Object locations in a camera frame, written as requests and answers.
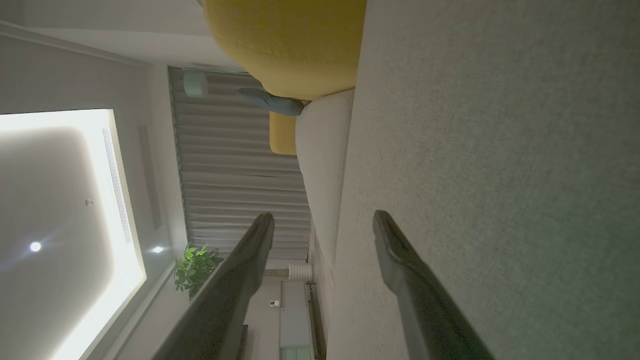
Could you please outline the long ceiling air vent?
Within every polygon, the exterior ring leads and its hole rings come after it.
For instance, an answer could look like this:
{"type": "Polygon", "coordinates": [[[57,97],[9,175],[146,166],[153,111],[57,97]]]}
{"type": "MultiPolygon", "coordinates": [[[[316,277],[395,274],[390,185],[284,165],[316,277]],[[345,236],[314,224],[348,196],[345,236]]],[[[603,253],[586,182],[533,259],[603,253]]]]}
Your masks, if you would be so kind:
{"type": "Polygon", "coordinates": [[[105,146],[107,161],[109,164],[110,178],[112,181],[114,198],[118,207],[119,221],[121,222],[122,233],[126,244],[132,245],[133,238],[130,228],[130,219],[125,203],[125,196],[122,191],[121,176],[119,174],[118,163],[115,157],[113,139],[109,129],[102,129],[102,136],[105,146]]]}

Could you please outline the pale green cabinet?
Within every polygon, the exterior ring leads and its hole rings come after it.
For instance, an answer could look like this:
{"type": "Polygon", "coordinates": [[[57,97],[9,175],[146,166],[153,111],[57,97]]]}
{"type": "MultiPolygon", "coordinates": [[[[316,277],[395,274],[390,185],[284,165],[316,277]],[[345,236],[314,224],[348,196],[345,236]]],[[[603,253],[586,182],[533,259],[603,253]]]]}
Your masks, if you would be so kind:
{"type": "Polygon", "coordinates": [[[281,283],[280,360],[315,360],[306,289],[303,282],[281,283]]]}

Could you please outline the grey sofa back cushion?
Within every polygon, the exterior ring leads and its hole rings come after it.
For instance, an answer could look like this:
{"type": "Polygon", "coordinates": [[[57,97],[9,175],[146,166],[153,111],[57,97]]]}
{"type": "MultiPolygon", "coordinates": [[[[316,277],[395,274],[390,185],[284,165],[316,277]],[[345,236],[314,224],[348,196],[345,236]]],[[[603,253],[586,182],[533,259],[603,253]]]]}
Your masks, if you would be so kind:
{"type": "Polygon", "coordinates": [[[295,150],[320,251],[334,266],[355,90],[309,102],[295,120],[295,150]]]}

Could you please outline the grey pleated curtain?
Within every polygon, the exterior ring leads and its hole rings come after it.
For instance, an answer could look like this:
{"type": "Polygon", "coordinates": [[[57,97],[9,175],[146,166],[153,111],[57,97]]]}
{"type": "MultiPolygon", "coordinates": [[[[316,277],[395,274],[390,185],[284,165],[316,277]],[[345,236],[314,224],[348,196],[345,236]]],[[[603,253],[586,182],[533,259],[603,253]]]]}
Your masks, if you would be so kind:
{"type": "Polygon", "coordinates": [[[192,97],[187,88],[197,71],[167,72],[187,241],[228,255],[256,216],[269,212],[269,258],[305,261],[311,212],[297,157],[272,152],[269,113],[237,94],[259,88],[258,80],[206,71],[206,95],[192,97]]]}

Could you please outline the blue-grey cloth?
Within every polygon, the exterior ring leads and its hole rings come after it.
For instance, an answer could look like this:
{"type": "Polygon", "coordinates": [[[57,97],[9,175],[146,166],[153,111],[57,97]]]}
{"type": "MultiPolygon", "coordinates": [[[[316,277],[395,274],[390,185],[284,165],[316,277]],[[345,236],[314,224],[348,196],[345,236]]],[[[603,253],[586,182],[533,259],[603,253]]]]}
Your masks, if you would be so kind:
{"type": "Polygon", "coordinates": [[[299,116],[306,107],[301,100],[275,96],[260,88],[239,88],[235,93],[261,109],[284,116],[299,116]]]}

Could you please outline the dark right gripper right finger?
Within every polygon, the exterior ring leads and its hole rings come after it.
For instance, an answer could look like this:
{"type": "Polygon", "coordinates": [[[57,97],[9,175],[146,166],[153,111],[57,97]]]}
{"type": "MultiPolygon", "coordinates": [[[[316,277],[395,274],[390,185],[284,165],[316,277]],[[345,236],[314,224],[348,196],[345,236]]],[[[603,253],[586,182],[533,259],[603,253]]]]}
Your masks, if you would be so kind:
{"type": "Polygon", "coordinates": [[[393,217],[377,210],[372,229],[382,280],[397,299],[409,360],[494,360],[393,217]]]}

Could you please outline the white ribbed pot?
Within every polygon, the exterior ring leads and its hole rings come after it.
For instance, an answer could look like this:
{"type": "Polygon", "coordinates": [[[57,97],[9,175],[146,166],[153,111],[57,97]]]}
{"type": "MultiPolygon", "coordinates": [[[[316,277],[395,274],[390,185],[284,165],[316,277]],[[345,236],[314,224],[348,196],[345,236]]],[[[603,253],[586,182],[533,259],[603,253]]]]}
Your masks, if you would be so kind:
{"type": "Polygon", "coordinates": [[[288,280],[312,282],[314,280],[313,264],[290,263],[288,265],[288,280]]]}

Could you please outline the grey sofa seat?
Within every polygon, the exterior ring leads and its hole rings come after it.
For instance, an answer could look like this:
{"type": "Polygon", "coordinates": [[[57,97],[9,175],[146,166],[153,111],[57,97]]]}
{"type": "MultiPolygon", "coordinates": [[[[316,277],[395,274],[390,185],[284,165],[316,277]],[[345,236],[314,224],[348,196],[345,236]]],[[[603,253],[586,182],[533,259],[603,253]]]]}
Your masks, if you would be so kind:
{"type": "Polygon", "coordinates": [[[327,360],[409,360],[375,210],[495,360],[640,360],[640,0],[368,0],[327,360]]]}

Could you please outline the green potted plant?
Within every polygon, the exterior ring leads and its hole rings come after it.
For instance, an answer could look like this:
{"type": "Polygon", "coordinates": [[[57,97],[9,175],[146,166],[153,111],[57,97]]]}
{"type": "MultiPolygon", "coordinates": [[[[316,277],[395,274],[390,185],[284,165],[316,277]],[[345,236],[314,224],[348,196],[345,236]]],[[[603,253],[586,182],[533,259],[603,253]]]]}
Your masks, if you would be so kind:
{"type": "Polygon", "coordinates": [[[222,262],[219,249],[210,248],[208,244],[194,246],[188,243],[183,255],[174,260],[176,291],[186,293],[191,301],[222,262]]]}

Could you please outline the large yellow sofa cushion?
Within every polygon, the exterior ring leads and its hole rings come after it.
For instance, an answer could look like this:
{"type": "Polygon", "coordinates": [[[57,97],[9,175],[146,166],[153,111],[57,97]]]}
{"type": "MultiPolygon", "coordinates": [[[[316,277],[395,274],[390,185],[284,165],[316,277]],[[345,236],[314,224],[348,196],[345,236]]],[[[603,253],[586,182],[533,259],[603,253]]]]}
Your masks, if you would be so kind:
{"type": "Polygon", "coordinates": [[[367,0],[201,0],[211,37],[272,95],[355,88],[367,0]]]}

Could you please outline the small yellow pillow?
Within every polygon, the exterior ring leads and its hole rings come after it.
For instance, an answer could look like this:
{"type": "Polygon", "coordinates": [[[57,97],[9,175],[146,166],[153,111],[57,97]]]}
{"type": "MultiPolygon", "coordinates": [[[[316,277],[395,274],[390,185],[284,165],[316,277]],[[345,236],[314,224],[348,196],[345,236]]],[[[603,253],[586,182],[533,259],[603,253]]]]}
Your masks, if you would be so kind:
{"type": "Polygon", "coordinates": [[[297,155],[296,116],[287,116],[278,112],[269,113],[270,150],[279,155],[297,155]]]}

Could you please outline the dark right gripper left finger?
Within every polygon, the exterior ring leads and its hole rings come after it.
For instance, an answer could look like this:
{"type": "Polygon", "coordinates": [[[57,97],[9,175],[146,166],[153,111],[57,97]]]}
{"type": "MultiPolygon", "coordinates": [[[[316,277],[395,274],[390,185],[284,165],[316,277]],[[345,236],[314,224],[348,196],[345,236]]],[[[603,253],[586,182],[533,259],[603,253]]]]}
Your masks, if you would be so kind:
{"type": "Polygon", "coordinates": [[[250,299],[265,275],[275,219],[259,214],[192,299],[152,360],[235,360],[250,299]]]}

